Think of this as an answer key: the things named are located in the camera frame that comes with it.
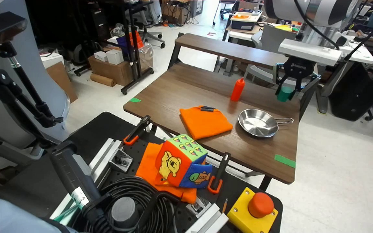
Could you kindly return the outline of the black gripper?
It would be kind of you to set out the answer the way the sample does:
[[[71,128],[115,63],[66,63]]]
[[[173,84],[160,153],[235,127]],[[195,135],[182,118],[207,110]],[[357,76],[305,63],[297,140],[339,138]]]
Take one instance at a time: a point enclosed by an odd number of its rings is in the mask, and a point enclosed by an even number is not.
[[[284,74],[282,78],[277,78],[275,84],[277,89],[274,92],[275,96],[281,93],[282,84],[287,78],[295,79],[295,89],[293,92],[301,91],[303,78],[309,76],[313,72],[313,61],[297,58],[297,57],[288,57],[287,61],[283,63]]]

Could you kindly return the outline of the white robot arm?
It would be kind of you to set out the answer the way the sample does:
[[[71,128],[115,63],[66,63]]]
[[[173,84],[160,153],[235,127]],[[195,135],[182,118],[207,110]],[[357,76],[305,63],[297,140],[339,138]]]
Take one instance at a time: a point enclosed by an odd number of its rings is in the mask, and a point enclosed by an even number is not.
[[[350,17],[358,9],[358,0],[265,0],[264,12],[269,18],[296,21],[306,25],[318,36],[331,44],[331,48],[306,44],[303,41],[283,39],[278,50],[287,56],[283,65],[278,65],[275,71],[283,71],[281,78],[275,79],[279,96],[282,85],[287,79],[293,79],[295,85],[287,91],[288,98],[301,91],[301,80],[313,78],[313,66],[334,66],[341,58],[339,45],[332,41],[321,27],[335,28],[345,18]]]

